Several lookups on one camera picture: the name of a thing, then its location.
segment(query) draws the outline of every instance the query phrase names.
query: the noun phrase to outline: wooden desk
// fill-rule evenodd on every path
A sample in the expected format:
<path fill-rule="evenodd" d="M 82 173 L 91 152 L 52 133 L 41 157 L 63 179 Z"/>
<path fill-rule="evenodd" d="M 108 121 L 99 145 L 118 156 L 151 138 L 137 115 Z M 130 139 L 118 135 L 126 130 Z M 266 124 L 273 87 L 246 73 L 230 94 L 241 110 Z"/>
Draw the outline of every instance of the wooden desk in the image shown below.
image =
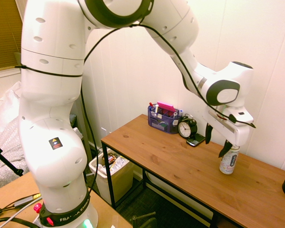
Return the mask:
<path fill-rule="evenodd" d="M 140 115 L 102 139 L 137 165 L 245 228 L 285 228 L 285 171 L 240 154 L 233 174 L 220 172 L 222 146 L 191 147 Z"/>
<path fill-rule="evenodd" d="M 19 177 L 15 181 L 0 189 L 0 208 L 5 207 L 9 203 L 22 197 L 38 193 L 39 190 L 30 173 Z M 101 199 L 96 193 L 91 192 L 91 202 L 98 213 L 97 228 L 111 228 L 114 225 L 116 228 L 131 228 L 132 226 L 123 217 L 121 217 L 110 205 Z M 2 217 L 12 216 L 16 210 L 11 210 L 0 214 Z M 17 218 L 24 219 L 30 222 L 36 218 L 37 213 L 33 210 L 33 205 L 20 213 Z M 10 222 L 6 228 L 23 228 L 24 226 L 15 222 Z"/>

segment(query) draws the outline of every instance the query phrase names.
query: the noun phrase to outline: blue desk organizer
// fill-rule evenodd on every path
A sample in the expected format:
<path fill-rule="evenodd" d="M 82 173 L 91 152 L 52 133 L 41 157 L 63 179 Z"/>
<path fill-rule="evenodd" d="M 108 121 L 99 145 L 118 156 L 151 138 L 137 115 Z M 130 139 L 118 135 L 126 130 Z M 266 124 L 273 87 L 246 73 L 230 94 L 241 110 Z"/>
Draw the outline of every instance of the blue desk organizer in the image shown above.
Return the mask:
<path fill-rule="evenodd" d="M 156 107 L 148 107 L 148 124 L 151 127 L 154 127 L 162 132 L 168 134 L 177 134 L 178 123 L 180 121 L 180 111 L 175 109 L 177 116 L 173 116 L 174 112 L 158 107 L 156 112 Z"/>

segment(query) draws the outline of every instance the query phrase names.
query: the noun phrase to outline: trash can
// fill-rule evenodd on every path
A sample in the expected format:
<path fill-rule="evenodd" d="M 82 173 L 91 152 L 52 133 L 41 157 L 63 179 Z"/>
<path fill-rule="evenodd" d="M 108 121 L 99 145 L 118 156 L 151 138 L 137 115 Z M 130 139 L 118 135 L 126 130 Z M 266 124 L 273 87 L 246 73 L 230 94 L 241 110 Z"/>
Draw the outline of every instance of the trash can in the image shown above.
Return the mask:
<path fill-rule="evenodd" d="M 108 153 L 113 153 L 115 155 L 118 155 L 117 153 L 115 153 L 110 149 L 108 149 Z M 104 163 L 105 161 L 102 159 L 103 156 L 104 156 L 103 153 L 100 153 L 98 155 L 98 164 L 101 165 L 105 164 Z M 93 174 L 96 173 L 96 163 L 97 163 L 96 157 L 89 163 L 90 170 Z M 117 202 L 132 187 L 133 168 L 134 164 L 131 163 L 130 161 L 127 161 L 118 170 L 116 170 L 113 173 L 111 172 L 115 202 Z M 107 175 L 101 173 L 100 171 L 97 171 L 96 183 L 101 197 L 104 198 L 104 200 L 107 201 L 109 204 L 112 204 Z"/>

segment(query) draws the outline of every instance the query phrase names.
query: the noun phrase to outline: red button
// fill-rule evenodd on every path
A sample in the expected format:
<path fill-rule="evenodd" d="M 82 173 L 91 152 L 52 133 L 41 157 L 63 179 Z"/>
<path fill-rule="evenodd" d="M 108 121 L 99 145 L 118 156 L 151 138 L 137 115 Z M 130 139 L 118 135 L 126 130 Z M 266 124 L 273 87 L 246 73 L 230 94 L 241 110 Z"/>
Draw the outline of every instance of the red button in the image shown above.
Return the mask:
<path fill-rule="evenodd" d="M 37 203 L 37 204 L 34 206 L 34 210 L 36 211 L 36 213 L 39 214 L 39 212 L 40 212 L 40 210 L 41 210 L 41 207 L 42 207 L 41 203 Z"/>
<path fill-rule="evenodd" d="M 54 222 L 53 222 L 53 220 L 51 220 L 50 217 L 47 217 L 47 222 L 52 226 L 54 225 Z"/>

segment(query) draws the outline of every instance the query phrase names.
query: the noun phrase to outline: smartphone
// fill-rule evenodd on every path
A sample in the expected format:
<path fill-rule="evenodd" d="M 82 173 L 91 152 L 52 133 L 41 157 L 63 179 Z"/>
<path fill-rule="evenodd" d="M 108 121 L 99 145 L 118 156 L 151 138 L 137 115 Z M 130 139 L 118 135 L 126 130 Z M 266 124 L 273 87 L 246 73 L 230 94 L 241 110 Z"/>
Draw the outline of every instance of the smartphone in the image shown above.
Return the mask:
<path fill-rule="evenodd" d="M 187 143 L 190 145 L 190 146 L 197 146 L 199 145 L 202 141 L 205 140 L 205 137 L 200 135 L 200 134 L 195 134 L 194 136 L 192 136 L 191 138 L 187 139 Z"/>

